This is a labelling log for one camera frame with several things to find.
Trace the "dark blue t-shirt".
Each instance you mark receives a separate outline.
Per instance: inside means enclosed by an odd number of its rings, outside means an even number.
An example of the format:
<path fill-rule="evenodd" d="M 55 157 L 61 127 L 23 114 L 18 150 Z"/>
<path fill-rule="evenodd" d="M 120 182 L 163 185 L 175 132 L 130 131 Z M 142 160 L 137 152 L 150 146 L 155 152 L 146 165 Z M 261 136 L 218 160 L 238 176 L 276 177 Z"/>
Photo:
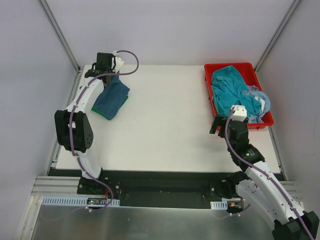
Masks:
<path fill-rule="evenodd" d="M 103 113 L 109 113 L 114 107 L 118 108 L 123 103 L 126 96 L 129 96 L 129 91 L 130 88 L 121 82 L 119 76 L 114 76 L 108 87 L 98 96 L 93 107 Z"/>

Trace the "green t-shirt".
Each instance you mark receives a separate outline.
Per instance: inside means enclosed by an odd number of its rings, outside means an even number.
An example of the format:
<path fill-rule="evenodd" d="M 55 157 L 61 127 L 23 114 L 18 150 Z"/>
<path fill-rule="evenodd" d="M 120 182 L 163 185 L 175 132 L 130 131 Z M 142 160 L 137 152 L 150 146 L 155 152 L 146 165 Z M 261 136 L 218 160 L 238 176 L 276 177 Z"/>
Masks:
<path fill-rule="evenodd" d="M 122 102 L 122 104 L 116 108 L 114 107 L 113 108 L 113 111 L 110 111 L 109 113 L 107 113 L 106 111 L 105 112 L 102 112 L 101 110 L 98 110 L 97 108 L 93 107 L 91 110 L 97 114 L 99 114 L 100 116 L 104 117 L 105 119 L 107 120 L 112 120 L 116 114 L 118 113 L 119 109 L 126 103 L 126 101 L 128 100 L 129 96 L 127 95 L 124 99 L 124 101 Z"/>

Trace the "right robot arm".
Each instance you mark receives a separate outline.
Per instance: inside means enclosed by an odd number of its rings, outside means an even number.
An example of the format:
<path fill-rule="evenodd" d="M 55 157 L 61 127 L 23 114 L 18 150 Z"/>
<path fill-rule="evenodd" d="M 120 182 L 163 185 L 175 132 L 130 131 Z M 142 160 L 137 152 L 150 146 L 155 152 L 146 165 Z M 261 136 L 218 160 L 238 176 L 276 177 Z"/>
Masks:
<path fill-rule="evenodd" d="M 314 211 L 307 212 L 281 185 L 263 155 L 250 144 L 247 122 L 232 115 L 214 117 L 210 134 L 225 140 L 232 161 L 240 167 L 215 187 L 215 193 L 225 199 L 245 199 L 269 225 L 275 240 L 316 239 L 320 218 Z"/>

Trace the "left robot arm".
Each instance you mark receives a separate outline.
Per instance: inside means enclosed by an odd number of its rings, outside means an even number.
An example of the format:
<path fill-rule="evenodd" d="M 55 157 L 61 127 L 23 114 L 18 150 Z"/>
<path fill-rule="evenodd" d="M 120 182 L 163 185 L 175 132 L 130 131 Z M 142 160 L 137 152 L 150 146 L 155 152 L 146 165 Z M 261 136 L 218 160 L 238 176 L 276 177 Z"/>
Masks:
<path fill-rule="evenodd" d="M 57 110 L 54 114 L 58 144 L 75 158 L 82 177 L 90 180 L 89 190 L 96 195 L 105 191 L 106 183 L 99 178 L 102 168 L 91 149 L 94 133 L 88 114 L 99 95 L 111 82 L 116 70 L 115 54 L 97 53 L 96 62 L 85 73 L 84 81 L 75 98 L 64 110 Z"/>

